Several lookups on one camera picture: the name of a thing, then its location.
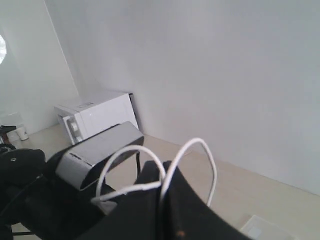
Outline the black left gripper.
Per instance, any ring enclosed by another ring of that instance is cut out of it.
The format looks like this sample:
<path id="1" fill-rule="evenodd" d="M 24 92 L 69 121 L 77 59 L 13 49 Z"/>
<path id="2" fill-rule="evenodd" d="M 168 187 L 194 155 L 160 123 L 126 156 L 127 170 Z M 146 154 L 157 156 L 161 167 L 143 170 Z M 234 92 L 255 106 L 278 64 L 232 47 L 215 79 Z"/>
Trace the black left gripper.
<path id="1" fill-rule="evenodd" d="M 91 203 L 98 179 L 76 190 L 58 178 L 56 168 L 68 147 L 49 161 L 39 149 L 17 149 L 0 157 L 0 224 L 21 223 L 43 240 L 79 240 L 107 216 Z M 112 202 L 116 208 L 125 197 Z"/>

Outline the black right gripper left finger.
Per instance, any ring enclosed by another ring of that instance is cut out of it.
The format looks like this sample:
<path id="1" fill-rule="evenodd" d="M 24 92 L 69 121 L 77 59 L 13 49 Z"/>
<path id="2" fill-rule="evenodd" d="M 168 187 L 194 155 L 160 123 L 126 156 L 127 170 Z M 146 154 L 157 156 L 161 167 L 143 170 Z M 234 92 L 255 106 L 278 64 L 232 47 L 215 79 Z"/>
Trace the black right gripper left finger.
<path id="1" fill-rule="evenodd" d="M 156 187 L 127 194 L 110 214 L 79 240 L 160 240 L 159 192 Z"/>

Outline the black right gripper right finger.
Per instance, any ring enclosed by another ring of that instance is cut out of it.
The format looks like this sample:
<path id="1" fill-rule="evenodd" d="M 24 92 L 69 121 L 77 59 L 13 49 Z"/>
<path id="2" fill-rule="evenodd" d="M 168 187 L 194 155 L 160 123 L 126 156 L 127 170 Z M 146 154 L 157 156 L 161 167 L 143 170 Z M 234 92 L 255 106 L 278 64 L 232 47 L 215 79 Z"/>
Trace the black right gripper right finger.
<path id="1" fill-rule="evenodd" d="M 161 209 L 162 240 L 246 240 L 195 193 L 176 168 Z"/>

